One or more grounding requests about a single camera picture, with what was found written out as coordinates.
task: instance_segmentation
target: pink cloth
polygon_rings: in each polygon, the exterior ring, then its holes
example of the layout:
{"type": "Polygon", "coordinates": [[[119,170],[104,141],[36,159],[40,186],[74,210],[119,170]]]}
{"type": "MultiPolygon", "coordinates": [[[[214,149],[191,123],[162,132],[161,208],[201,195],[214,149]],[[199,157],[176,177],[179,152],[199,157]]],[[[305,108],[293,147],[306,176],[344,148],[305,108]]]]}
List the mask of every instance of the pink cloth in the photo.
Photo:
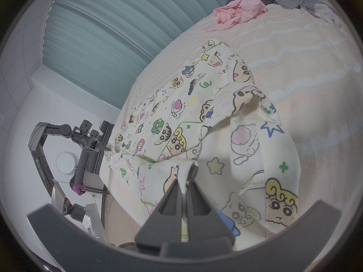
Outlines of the pink cloth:
{"type": "Polygon", "coordinates": [[[266,5],[261,0],[234,0],[226,6],[214,9],[216,23],[206,25],[206,31],[230,29],[238,23],[251,20],[257,14],[265,13],[266,5]]]}

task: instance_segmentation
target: curtain fold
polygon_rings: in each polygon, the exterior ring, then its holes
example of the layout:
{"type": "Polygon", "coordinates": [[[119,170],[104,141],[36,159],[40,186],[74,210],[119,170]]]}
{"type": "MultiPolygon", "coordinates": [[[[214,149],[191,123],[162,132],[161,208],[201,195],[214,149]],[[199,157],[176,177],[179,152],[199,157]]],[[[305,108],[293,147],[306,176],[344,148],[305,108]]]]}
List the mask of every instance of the curtain fold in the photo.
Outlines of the curtain fold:
{"type": "Polygon", "coordinates": [[[227,0],[54,0],[43,64],[121,109],[142,70],[227,0]]]}

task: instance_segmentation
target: bed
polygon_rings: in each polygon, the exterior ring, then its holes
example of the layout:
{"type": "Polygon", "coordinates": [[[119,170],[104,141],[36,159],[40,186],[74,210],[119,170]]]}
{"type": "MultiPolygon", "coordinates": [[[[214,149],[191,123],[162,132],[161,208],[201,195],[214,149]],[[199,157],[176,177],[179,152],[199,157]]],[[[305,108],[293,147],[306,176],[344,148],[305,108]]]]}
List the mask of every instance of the bed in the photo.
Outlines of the bed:
{"type": "MultiPolygon", "coordinates": [[[[362,61],[355,43],[303,9],[270,4],[267,12],[229,30],[206,32],[213,14],[171,42],[134,83],[111,134],[114,140],[134,107],[170,81],[186,59],[211,38],[224,41],[250,67],[254,82],[278,110],[300,157],[299,213],[322,199],[342,210],[331,243],[351,219],[362,190],[362,61]]],[[[139,224],[143,204],[103,161],[100,177],[139,224]]]]}

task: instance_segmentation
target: tiled floor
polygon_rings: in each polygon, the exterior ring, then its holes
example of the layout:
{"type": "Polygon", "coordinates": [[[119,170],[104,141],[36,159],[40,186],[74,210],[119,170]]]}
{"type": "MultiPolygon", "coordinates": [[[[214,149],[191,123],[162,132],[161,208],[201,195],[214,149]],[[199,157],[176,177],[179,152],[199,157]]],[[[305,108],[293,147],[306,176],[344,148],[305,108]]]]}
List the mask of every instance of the tiled floor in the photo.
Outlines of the tiled floor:
{"type": "Polygon", "coordinates": [[[140,226],[120,207],[111,194],[107,196],[105,210],[105,231],[110,243],[119,246],[134,242],[140,226]]]}

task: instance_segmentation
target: mattress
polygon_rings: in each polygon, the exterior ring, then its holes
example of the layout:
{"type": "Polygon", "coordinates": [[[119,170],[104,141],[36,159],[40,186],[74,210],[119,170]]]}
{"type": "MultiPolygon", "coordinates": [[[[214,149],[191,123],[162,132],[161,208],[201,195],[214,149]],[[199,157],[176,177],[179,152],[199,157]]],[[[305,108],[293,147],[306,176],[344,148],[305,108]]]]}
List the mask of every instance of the mattress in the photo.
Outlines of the mattress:
{"type": "MultiPolygon", "coordinates": [[[[185,60],[198,57],[201,44],[211,38],[224,41],[244,58],[255,84],[275,105],[294,140],[301,163],[298,214],[319,199],[341,209],[336,240],[351,219],[363,186],[361,54],[350,36],[303,9],[270,4],[267,10],[229,30],[205,32],[202,26],[213,22],[211,14],[171,42],[135,81],[111,140],[135,105],[169,82],[185,60]]],[[[120,206],[142,225],[142,203],[105,160],[100,177],[120,206]]]]}

